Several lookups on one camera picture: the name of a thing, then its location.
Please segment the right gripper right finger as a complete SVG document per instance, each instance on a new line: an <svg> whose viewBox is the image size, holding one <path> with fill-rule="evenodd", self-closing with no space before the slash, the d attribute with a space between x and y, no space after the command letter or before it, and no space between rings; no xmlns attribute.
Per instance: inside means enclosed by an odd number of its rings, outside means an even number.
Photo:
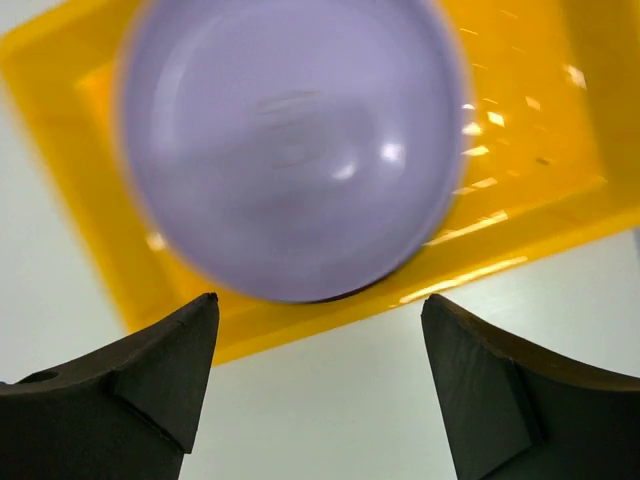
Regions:
<svg viewBox="0 0 640 480"><path fill-rule="evenodd" d="M434 294L421 323L460 479L636 479L639 380L502 330Z"/></svg>

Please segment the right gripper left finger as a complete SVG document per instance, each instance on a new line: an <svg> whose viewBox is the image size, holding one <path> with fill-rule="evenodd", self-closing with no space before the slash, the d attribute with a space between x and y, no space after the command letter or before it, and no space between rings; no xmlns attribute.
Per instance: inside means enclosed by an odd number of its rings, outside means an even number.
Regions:
<svg viewBox="0 0 640 480"><path fill-rule="evenodd" d="M218 326L218 297L206 293L143 330L2 384L2 478L178 478Z"/></svg>

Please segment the purple plastic plate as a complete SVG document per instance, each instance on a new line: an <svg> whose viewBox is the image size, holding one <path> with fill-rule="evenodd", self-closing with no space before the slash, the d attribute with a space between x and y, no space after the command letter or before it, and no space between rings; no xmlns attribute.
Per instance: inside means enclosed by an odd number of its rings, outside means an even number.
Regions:
<svg viewBox="0 0 640 480"><path fill-rule="evenodd" d="M377 282L461 182L468 82L433 1L152 1L119 68L118 143L147 214L247 295Z"/></svg>

